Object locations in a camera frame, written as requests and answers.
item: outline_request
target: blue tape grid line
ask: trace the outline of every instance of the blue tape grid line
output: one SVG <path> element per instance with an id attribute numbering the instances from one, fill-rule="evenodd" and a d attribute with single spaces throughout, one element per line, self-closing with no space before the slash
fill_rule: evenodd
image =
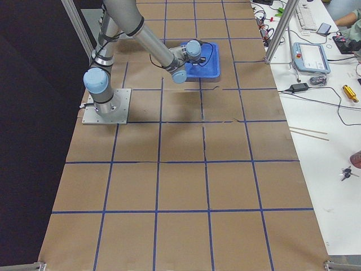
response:
<path id="1" fill-rule="evenodd" d="M 203 1 L 195 1 L 197 4 L 215 4 L 220 3 L 220 1 L 214 1 L 214 2 L 203 2 Z M 137 4 L 165 4 L 166 2 L 137 2 Z M 172 2 L 170 4 L 189 4 L 191 2 Z M 249 3 L 249 1 L 224 1 L 224 3 L 231 3 L 231 4 L 237 4 L 237 3 Z"/>
<path id="2" fill-rule="evenodd" d="M 126 63 L 126 66 L 125 66 L 125 72 L 124 72 L 124 77 L 123 77 L 122 88 L 124 88 L 125 78 L 126 78 L 126 74 L 127 74 L 127 71 L 128 71 L 128 65 L 129 65 L 129 62 L 127 62 L 127 63 Z M 115 155 L 115 149 L 116 149 L 116 144 L 117 144 L 117 137 L 118 137 L 119 128 L 120 128 L 120 126 L 119 126 L 119 124 L 117 124 L 117 129 L 116 129 L 116 131 L 115 131 L 115 136 L 114 136 L 114 143 L 113 143 L 113 150 L 112 150 L 112 158 L 111 158 L 111 163 L 110 163 L 110 167 L 109 167 L 109 175 L 108 175 L 107 189 L 106 189 L 106 191 L 105 191 L 105 197 L 104 197 L 102 220 L 101 220 L 101 222 L 100 222 L 98 242 L 97 242 L 97 244 L 96 244 L 96 251 L 95 251 L 95 257 L 94 257 L 93 271 L 96 271 L 96 265 L 97 265 L 97 263 L 98 263 L 100 242 L 101 242 L 101 240 L 102 240 L 102 232 L 103 232 L 105 211 L 106 211 L 106 209 L 107 209 L 108 193 L 109 193 L 109 187 L 110 187 L 110 184 L 111 184 L 111 177 L 112 177 L 112 170 L 113 170 L 113 163 L 112 163 L 112 162 L 114 161 L 114 155 Z"/>
<path id="3" fill-rule="evenodd" d="M 203 108 L 203 94 L 202 94 L 202 84 L 199 80 L 200 88 L 200 100 L 201 100 L 201 118 L 204 120 L 204 108 Z M 213 253 L 213 237 L 212 237 L 212 218 L 210 215 L 210 199 L 209 199 L 209 183 L 208 183 L 208 167 L 207 167 L 207 155 L 206 155 L 206 142 L 205 142 L 205 127 L 202 126 L 202 139 L 203 139 L 203 156 L 204 156 L 204 172 L 205 172 L 205 188 L 206 188 L 206 197 L 207 197 L 207 209 L 208 209 L 208 232 L 209 232 L 209 248 L 210 248 L 210 262 L 212 266 L 212 271 L 214 268 L 214 253 Z"/>
<path id="4" fill-rule="evenodd" d="M 132 91 L 137 91 L 137 90 L 141 90 L 141 91 L 160 91 L 160 89 L 132 89 Z M 185 89 L 185 90 L 189 90 L 189 91 L 199 91 L 199 89 Z M 225 88 L 222 89 L 223 91 L 227 90 L 227 91 L 238 91 L 238 90 L 277 90 L 277 88 Z"/>
<path id="5" fill-rule="evenodd" d="M 312 207 L 304 208 L 265 208 L 265 209 L 208 209 L 208 210 L 94 210 L 94 211 L 52 211 L 52 215 L 71 215 L 80 213 L 244 213 L 244 212 L 304 212 L 313 211 Z"/>
<path id="6" fill-rule="evenodd" d="M 225 9 L 224 9 L 223 0 L 221 0 L 221 1 L 222 1 L 224 18 L 226 19 L 227 34 L 228 34 L 228 37 L 230 38 L 231 36 L 230 36 L 229 28 L 228 28 L 226 11 L 225 11 Z M 251 158 L 251 163 L 252 163 L 252 169 L 253 169 L 253 174 L 254 174 L 254 181 L 255 181 L 255 183 L 256 183 L 257 196 L 258 196 L 258 201 L 259 201 L 259 208 L 260 208 L 260 210 L 261 210 L 262 225 L 263 225 L 263 231 L 264 231 L 264 233 L 265 233 L 265 240 L 266 240 L 268 258 L 269 258 L 269 261 L 270 261 L 271 270 L 272 270 L 272 271 L 275 271 L 274 265 L 273 265 L 272 254 L 271 254 L 270 243 L 269 243 L 269 240 L 268 240 L 268 233 L 267 233 L 267 227 L 266 227 L 265 217 L 264 217 L 264 215 L 263 215 L 263 210 L 262 210 L 261 194 L 260 194 L 260 192 L 259 192 L 258 181 L 257 181 L 257 174 L 256 174 L 256 168 L 255 168 L 255 166 L 254 166 L 254 160 L 253 160 L 253 154 L 252 154 L 252 147 L 251 147 L 251 144 L 250 144 L 250 137 L 249 137 L 248 127 L 247 127 L 247 119 L 246 119 L 245 110 L 244 110 L 243 101 L 242 101 L 242 96 L 241 96 L 240 82 L 239 82 L 239 78 L 238 78 L 238 76 L 237 76 L 237 69 L 236 69 L 235 57 L 234 57 L 234 52 L 233 52 L 233 48 L 232 48 L 232 42 L 231 42 L 230 39 L 229 39 L 229 44 L 230 44 L 230 48 L 231 48 L 231 54 L 232 54 L 232 60 L 233 60 L 233 66 L 234 66 L 234 70 L 235 70 L 235 75 L 236 75 L 237 87 L 238 87 L 238 89 L 239 89 L 239 97 L 240 97 L 240 101 L 241 101 L 243 118 L 244 118 L 244 121 L 245 121 L 245 122 L 244 122 L 244 126 L 245 126 L 247 141 L 248 141 L 248 148 L 249 148 L 249 153 L 250 153 L 250 158 Z"/>
<path id="7" fill-rule="evenodd" d="M 224 21 L 224 18 L 214 18 L 214 19 L 145 19 L 147 21 Z M 245 21 L 245 20 L 255 20 L 255 18 L 229 18 L 228 20 L 233 21 Z"/>
<path id="8" fill-rule="evenodd" d="M 128 121 L 128 124 L 139 124 L 139 123 L 168 123 L 168 124 L 203 124 L 203 123 L 216 123 L 216 124 L 220 124 L 220 123 L 234 123 L 234 122 L 238 122 L 238 123 L 244 123 L 244 120 L 226 120 L 226 121 Z M 248 120 L 248 123 L 282 123 L 282 122 L 286 122 L 287 120 Z"/>
<path id="9" fill-rule="evenodd" d="M 300 162 L 298 159 L 272 159 L 272 160 L 207 160 L 210 163 L 282 163 L 282 162 Z M 65 164 L 138 164 L 138 163 L 157 163 L 157 161 L 70 161 Z M 204 161 L 160 161 L 164 164 L 203 164 Z"/>
<path id="10" fill-rule="evenodd" d="M 194 9 L 194 25 L 196 28 L 196 38 L 198 38 L 196 0 L 193 0 L 193 9 Z"/>
<path id="11" fill-rule="evenodd" d="M 162 91 L 160 97 L 160 113 L 159 119 L 162 119 L 163 108 L 163 85 L 164 79 L 162 78 Z M 162 124 L 159 125 L 159 137 L 158 137 L 158 156 L 157 156 L 157 184 L 156 184 L 156 205 L 155 205 L 155 218 L 154 218 L 154 241 L 153 241 L 153 271 L 156 271 L 156 254 L 157 254 L 157 226 L 158 226 L 158 198 L 159 198 L 159 172 L 160 172 L 160 151 L 161 151 L 161 135 Z"/>

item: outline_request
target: blue plastic tray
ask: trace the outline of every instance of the blue plastic tray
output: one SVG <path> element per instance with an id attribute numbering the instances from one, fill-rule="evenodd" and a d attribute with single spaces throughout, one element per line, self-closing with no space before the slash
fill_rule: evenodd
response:
<path id="1" fill-rule="evenodd" d="M 206 62 L 209 59 L 208 63 L 204 67 L 201 67 L 199 65 L 192 65 L 191 63 L 186 63 L 187 78 L 217 78 L 221 74 L 221 69 L 219 67 L 218 45 L 214 42 L 210 43 L 213 45 L 213 52 L 212 47 L 209 44 L 205 43 L 202 45 L 201 54 L 201 56 L 206 58 Z"/>

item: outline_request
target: black cable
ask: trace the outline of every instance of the black cable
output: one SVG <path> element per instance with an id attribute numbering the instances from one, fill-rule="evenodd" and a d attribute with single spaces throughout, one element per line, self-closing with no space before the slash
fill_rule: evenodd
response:
<path id="1" fill-rule="evenodd" d="M 263 23 L 265 20 L 266 20 L 266 13 L 264 10 L 258 10 L 254 13 L 254 15 L 256 16 L 257 13 L 261 13 L 262 14 L 262 17 L 259 18 L 261 23 Z"/>
<path id="2" fill-rule="evenodd" d="M 94 106 L 94 103 L 82 103 L 82 104 L 80 105 L 80 109 L 84 109 L 84 108 L 86 108 L 86 107 L 88 107 L 88 106 Z"/>
<path id="3" fill-rule="evenodd" d="M 213 50 L 214 50 L 214 46 L 213 46 L 212 43 L 209 43 L 209 42 L 206 42 L 206 41 L 204 41 L 203 43 L 204 43 L 204 44 L 209 44 L 210 46 L 212 46 L 212 50 L 211 50 L 211 52 L 210 52 L 210 54 L 209 54 L 209 57 L 208 57 L 208 60 L 205 62 L 205 64 L 201 65 L 201 63 L 198 63 L 198 65 L 201 66 L 201 67 L 204 67 L 204 66 L 206 66 L 206 65 L 208 64 L 211 56 L 213 55 Z"/>
<path id="4" fill-rule="evenodd" d="M 271 38 L 274 33 L 275 33 L 275 29 L 274 29 L 274 28 L 268 29 L 268 30 L 267 30 L 268 38 Z"/>
<path id="5" fill-rule="evenodd" d="M 183 59 L 180 59 L 180 58 L 178 58 L 178 60 L 183 61 L 183 64 L 178 66 L 178 68 L 182 68 L 186 64 L 186 62 Z"/>
<path id="6" fill-rule="evenodd" d="M 152 55 L 151 55 L 151 54 L 149 54 L 149 59 L 151 60 L 151 63 L 152 63 L 154 66 L 156 66 L 157 68 L 163 69 L 162 66 L 159 66 L 159 65 L 157 65 L 156 63 L 153 62 L 153 60 L 152 60 Z"/>
<path id="7" fill-rule="evenodd" d="M 283 2 L 283 1 L 281 1 L 281 0 L 274 0 L 274 1 L 281 2 L 281 4 L 282 4 L 282 7 L 281 7 L 281 8 L 284 8 L 284 2 Z M 278 10 L 278 8 L 272 8 L 271 6 L 270 6 L 270 9 L 272 9 L 272 10 Z"/>
<path id="8" fill-rule="evenodd" d="M 352 109 L 352 110 L 361 110 L 361 108 L 359 107 L 348 107 L 348 106 L 342 106 L 341 105 L 341 102 L 342 102 L 342 98 L 341 96 L 335 91 L 334 88 L 330 87 L 330 86 L 323 86 L 323 87 L 319 87 L 319 88 L 309 88 L 309 89 L 332 89 L 333 92 L 338 96 L 338 99 L 339 99 L 339 103 L 338 104 L 334 104 L 334 103 L 328 103 L 328 102 L 323 102 L 321 100 L 313 100 L 313 99 L 309 99 L 309 98 L 305 98 L 305 97 L 301 97 L 301 96 L 298 96 L 298 95 L 295 95 L 293 93 L 288 93 L 286 92 L 285 90 L 283 91 L 279 91 L 280 93 L 283 93 L 283 94 L 288 94 L 288 95 L 291 95 L 291 96 L 295 96 L 297 98 L 300 98 L 300 99 L 303 99 L 303 100 L 308 100 L 310 102 L 317 102 L 317 103 L 321 103 L 321 104 L 327 104 L 327 105 L 330 105 L 330 106 L 336 106 L 337 107 L 337 116 L 340 118 L 341 122 L 346 125 L 346 126 L 355 126 L 355 125 L 361 125 L 361 123 L 353 123 L 353 124 L 347 124 L 344 122 L 343 118 L 341 117 L 340 115 L 340 108 L 345 108 L 345 109 Z"/>
<path id="9" fill-rule="evenodd" d="M 263 11 L 265 11 L 265 9 L 264 9 L 261 5 L 259 5 L 259 4 L 256 4 L 256 3 L 253 3 L 253 2 L 252 2 L 251 4 L 258 6 L 258 7 L 260 7 Z"/>
<path id="10" fill-rule="evenodd" d="M 298 33 L 297 33 L 297 32 L 295 32 L 295 31 L 293 31 L 293 30 L 290 30 L 290 31 L 291 31 L 291 32 L 293 32 L 294 34 L 296 34 L 296 36 L 297 36 L 297 37 L 299 37 L 301 40 L 303 40 L 303 41 L 307 41 L 308 43 L 311 43 L 311 44 L 321 45 L 321 44 L 325 44 L 325 43 L 327 42 L 327 36 L 326 36 L 326 40 L 325 40 L 325 42 L 322 42 L 322 43 L 315 43 L 315 42 L 310 42 L 310 41 L 306 40 L 305 38 L 300 37 L 300 35 L 298 35 Z"/>
<path id="11" fill-rule="evenodd" d="M 118 39 L 119 36 L 122 35 L 122 34 L 124 34 L 124 32 L 121 32 L 121 33 L 119 33 L 119 34 L 116 34 L 116 35 L 115 35 L 114 37 L 112 37 L 111 39 L 114 40 L 114 41 L 116 41 L 116 39 Z M 107 42 L 99 49 L 99 51 L 96 52 L 96 54 L 95 54 L 94 58 L 92 59 L 89 67 L 91 67 L 91 66 L 94 64 L 95 59 L 99 56 L 100 52 L 108 45 L 108 43 L 110 43 L 110 41 L 107 41 Z"/>
<path id="12" fill-rule="evenodd" d="M 327 61 L 340 61 L 340 60 L 346 60 L 346 59 L 351 59 L 351 58 L 356 58 L 356 56 L 351 56 L 349 58 L 342 58 L 342 59 L 327 59 Z"/>

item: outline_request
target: table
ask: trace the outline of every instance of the table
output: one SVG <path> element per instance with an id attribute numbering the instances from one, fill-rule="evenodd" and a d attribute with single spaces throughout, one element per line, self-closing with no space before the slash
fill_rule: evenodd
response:
<path id="1" fill-rule="evenodd" d="M 308 2 L 317 25 L 330 24 L 330 32 L 337 30 L 321 0 Z M 265 7 L 267 17 L 274 15 L 275 11 Z M 268 22 L 270 27 L 276 27 L 277 21 Z M 292 18 L 290 29 L 300 32 L 296 15 Z M 304 42 L 294 33 L 292 42 Z M 331 39 L 327 38 L 324 46 L 328 59 L 342 59 L 349 55 L 341 55 Z M 296 84 L 296 74 L 289 65 L 272 64 L 290 62 L 288 36 L 284 35 L 285 42 L 279 46 L 271 61 L 271 68 L 278 90 L 288 89 L 291 84 Z M 312 33 L 311 36 L 301 36 L 311 42 L 322 43 L 325 38 Z M 327 86 L 333 87 L 342 97 L 342 105 L 360 107 L 359 104 L 349 100 L 342 91 L 343 85 L 349 85 L 361 97 L 361 86 L 357 81 L 356 59 L 329 62 L 331 73 L 328 75 Z M 302 82 L 307 82 L 312 76 L 310 73 L 300 73 Z M 329 255 L 360 255 L 361 254 L 361 208 L 359 205 L 361 179 L 352 176 L 341 182 L 342 168 L 350 164 L 349 157 L 361 149 L 361 125 L 345 126 L 337 116 L 337 107 L 320 103 L 301 100 L 290 95 L 281 94 L 281 101 L 288 124 L 291 127 L 304 128 L 327 132 L 327 135 L 309 133 L 329 139 L 329 141 L 292 133 L 292 138 L 312 204 L 318 219 L 323 239 Z M 338 103 L 336 94 L 331 89 L 314 89 L 300 96 L 308 99 L 322 100 L 329 103 Z M 361 123 L 361 112 L 340 109 L 340 114 L 348 124 Z M 353 173 L 361 175 L 361 170 L 351 167 Z"/>

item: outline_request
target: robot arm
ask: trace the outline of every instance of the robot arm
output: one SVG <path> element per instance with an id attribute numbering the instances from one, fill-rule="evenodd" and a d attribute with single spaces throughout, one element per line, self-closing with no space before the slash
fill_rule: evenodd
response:
<path id="1" fill-rule="evenodd" d="M 126 34 L 142 45 L 168 71 L 174 82 L 187 79 L 185 63 L 202 63 L 201 43 L 191 40 L 186 45 L 168 49 L 149 29 L 140 14 L 136 0 L 104 0 L 104 16 L 98 46 L 91 56 L 90 69 L 84 84 L 94 100 L 98 115 L 107 116 L 117 111 L 121 101 L 110 86 L 113 49 L 121 34 Z"/>
<path id="2" fill-rule="evenodd" d="M 112 59 L 113 54 L 113 45 L 110 43 L 118 40 L 121 29 L 157 59 L 162 68 L 172 74 L 174 82 L 185 82 L 187 74 L 184 63 L 190 60 L 196 62 L 200 59 L 201 45 L 198 41 L 192 40 L 187 45 L 168 49 L 146 25 L 135 0 L 104 0 L 104 6 L 99 44 L 104 45 L 106 42 L 108 44 L 106 51 L 100 52 L 98 58 L 93 52 L 93 58 L 96 58 L 95 63 L 102 66 L 113 64 L 112 61 L 108 61 Z"/>

